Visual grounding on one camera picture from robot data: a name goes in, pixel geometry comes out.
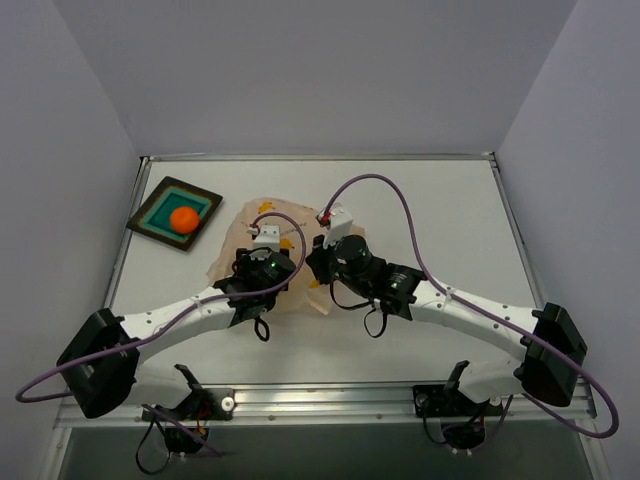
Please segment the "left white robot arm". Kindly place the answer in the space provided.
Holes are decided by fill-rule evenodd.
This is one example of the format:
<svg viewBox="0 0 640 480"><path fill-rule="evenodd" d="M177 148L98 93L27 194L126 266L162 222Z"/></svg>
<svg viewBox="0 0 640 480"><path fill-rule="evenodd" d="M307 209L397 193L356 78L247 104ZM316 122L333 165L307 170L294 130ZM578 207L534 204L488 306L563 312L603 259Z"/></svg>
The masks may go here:
<svg viewBox="0 0 640 480"><path fill-rule="evenodd" d="M179 362L158 368L150 359L204 333L260 320L296 271L285 251L243 249L231 276L196 295L139 314L94 312L57 361L84 416L151 404L179 419L194 417L206 396L195 376Z"/></svg>

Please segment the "banana print plastic bag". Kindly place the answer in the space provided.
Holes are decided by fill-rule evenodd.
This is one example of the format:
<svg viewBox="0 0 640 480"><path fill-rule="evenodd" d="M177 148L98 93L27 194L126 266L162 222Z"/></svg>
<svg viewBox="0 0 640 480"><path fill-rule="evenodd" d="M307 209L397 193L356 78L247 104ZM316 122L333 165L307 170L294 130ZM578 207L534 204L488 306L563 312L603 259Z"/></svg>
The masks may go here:
<svg viewBox="0 0 640 480"><path fill-rule="evenodd" d="M218 258L211 264L207 276L209 284L225 278L232 273L231 264L235 259L237 248L252 246L252 239L248 232L249 226L256 217L267 212L279 212L289 216L300 227L305 236L306 251L311 253L313 239L325 234L326 230L320 226L316 216L318 211L291 201L262 197L254 198L245 203L237 213L221 247ZM280 246L290 251L291 259L298 262L301 258L301 240L294 227L280 217L269 216L261 220L260 225L277 225L280 228ZM320 286L315 280L309 266L305 265L290 283L289 289L277 297L273 313L294 313L317 311L327 315L332 308L332 300L328 286Z"/></svg>

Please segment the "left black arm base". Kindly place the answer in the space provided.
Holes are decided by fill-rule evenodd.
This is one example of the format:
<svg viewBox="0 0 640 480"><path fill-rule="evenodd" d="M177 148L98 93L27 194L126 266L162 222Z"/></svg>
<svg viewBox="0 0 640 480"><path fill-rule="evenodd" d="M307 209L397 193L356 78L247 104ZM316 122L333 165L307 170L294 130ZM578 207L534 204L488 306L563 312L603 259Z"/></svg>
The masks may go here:
<svg viewBox="0 0 640 480"><path fill-rule="evenodd" d="M205 388L185 365L176 364L188 387L184 399L174 408L161 405L143 408L142 420L156 427L169 454L185 457L213 456L223 453L210 440L207 421L230 421L235 409L235 392L231 388Z"/></svg>

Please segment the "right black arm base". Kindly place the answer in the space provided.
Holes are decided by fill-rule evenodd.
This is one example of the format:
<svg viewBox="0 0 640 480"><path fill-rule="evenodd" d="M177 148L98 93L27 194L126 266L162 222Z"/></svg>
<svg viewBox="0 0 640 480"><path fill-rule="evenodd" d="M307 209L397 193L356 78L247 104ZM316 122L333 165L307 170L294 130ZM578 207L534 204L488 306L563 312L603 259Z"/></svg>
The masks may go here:
<svg viewBox="0 0 640 480"><path fill-rule="evenodd" d="M504 414L501 400L476 404L444 384L414 385L412 394L415 415L428 440L451 453L478 449L489 438L486 421L500 420Z"/></svg>

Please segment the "orange fake fruit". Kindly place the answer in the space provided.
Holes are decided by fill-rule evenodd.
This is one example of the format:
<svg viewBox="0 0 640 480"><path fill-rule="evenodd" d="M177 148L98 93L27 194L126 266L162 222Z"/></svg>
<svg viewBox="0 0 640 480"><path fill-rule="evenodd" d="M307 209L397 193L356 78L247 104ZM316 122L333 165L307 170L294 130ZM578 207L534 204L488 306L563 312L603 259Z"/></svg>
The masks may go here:
<svg viewBox="0 0 640 480"><path fill-rule="evenodd" d="M193 233L200 224L199 213L190 206L181 206L174 209L169 216L171 229L180 235Z"/></svg>

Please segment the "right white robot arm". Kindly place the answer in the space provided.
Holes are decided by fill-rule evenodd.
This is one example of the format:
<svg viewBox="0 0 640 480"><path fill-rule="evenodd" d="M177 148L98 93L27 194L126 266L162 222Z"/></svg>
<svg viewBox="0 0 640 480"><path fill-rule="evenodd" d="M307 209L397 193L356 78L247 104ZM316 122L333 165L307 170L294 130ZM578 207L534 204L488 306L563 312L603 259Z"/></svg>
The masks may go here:
<svg viewBox="0 0 640 480"><path fill-rule="evenodd" d="M567 310L548 303L541 310L438 288L420 270L371 254L365 239L351 234L329 245L314 238L306 258L315 279L341 283L384 320L391 317L440 325L492 345L505 357L458 362L444 388L444 400L464 413L494 397L526 393L555 407L571 403L588 351Z"/></svg>

